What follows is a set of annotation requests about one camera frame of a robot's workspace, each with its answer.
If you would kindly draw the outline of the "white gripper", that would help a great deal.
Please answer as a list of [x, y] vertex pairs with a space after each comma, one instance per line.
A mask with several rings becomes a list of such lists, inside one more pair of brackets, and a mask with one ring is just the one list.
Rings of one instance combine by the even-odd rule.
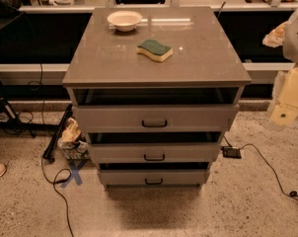
[[277, 73], [266, 117], [265, 128], [272, 131], [283, 130], [298, 117], [298, 64]]

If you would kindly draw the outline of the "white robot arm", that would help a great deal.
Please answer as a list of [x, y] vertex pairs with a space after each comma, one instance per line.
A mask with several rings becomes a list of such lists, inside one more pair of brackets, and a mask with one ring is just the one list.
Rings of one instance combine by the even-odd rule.
[[294, 62], [288, 72], [277, 73], [267, 109], [265, 127], [281, 131], [298, 117], [298, 8], [286, 22], [266, 35], [262, 43], [269, 47], [281, 46], [283, 56]]

